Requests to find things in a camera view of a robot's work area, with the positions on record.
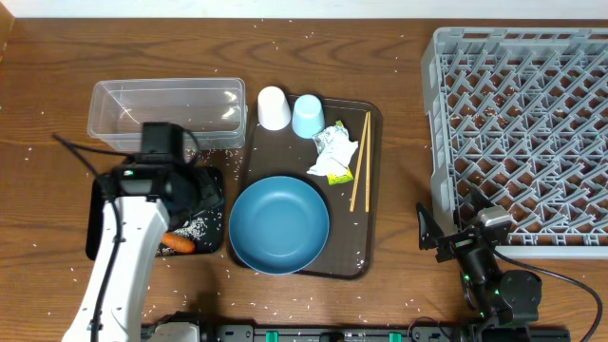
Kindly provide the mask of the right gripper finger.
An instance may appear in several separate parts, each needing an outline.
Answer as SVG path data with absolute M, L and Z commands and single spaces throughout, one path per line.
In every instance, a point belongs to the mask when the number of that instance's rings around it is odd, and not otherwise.
M 477 187 L 471 187 L 469 191 L 470 202 L 473 206 L 474 213 L 477 214 L 481 210 L 491 208 L 494 204 L 484 195 Z
M 444 232 L 424 204 L 418 202 L 416 211 L 419 222 L 419 249 L 428 250 L 438 247 L 438 240 Z

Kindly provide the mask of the orange carrot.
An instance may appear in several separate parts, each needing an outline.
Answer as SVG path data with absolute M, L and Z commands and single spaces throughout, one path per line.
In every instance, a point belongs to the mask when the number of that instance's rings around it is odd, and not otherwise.
M 196 245 L 193 241 L 173 233 L 164 233 L 161 243 L 181 254 L 192 254 L 196 251 Z

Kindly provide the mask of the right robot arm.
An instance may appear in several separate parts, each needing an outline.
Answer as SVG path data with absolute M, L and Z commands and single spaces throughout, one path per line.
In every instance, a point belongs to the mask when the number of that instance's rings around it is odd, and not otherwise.
M 542 281 L 530 271 L 502 271 L 496 247 L 506 239 L 511 215 L 480 191 L 471 191 L 475 218 L 464 230 L 447 235 L 429 210 L 416 204 L 419 248 L 434 249 L 439 263 L 455 259 L 469 308 L 480 318 L 452 331 L 451 341 L 530 341 L 528 326 L 539 319 Z

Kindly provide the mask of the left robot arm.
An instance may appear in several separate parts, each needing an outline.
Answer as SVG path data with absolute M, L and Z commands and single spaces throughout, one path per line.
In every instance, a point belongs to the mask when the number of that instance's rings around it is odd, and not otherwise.
M 215 167 L 139 156 L 95 182 L 94 266 L 66 341 L 138 341 L 156 257 L 214 253 L 223 240 L 223 176 Z

